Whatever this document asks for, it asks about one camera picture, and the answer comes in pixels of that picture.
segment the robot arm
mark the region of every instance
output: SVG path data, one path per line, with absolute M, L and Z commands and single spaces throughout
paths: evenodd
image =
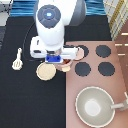
M 85 12 L 84 0 L 38 0 L 34 7 L 38 36 L 32 38 L 31 56 L 47 58 L 52 51 L 58 53 L 59 63 L 63 59 L 75 59 L 77 48 L 63 48 L 64 27 L 82 23 Z

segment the black tabletop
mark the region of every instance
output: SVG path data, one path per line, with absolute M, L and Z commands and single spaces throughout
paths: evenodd
M 111 40 L 106 17 L 97 18 L 100 22 L 94 22 L 96 16 L 93 20 L 88 17 L 79 27 L 66 27 L 65 42 Z M 0 128 L 66 128 L 66 74 L 57 71 L 52 80 L 41 81 L 36 75 L 41 62 L 30 62 L 23 56 L 23 68 L 20 71 L 12 69 L 17 50 L 22 48 L 26 32 L 33 22 L 32 17 L 9 17 L 7 20 L 0 50 Z M 30 58 L 31 38 L 36 35 L 34 25 L 25 44 L 27 58 Z

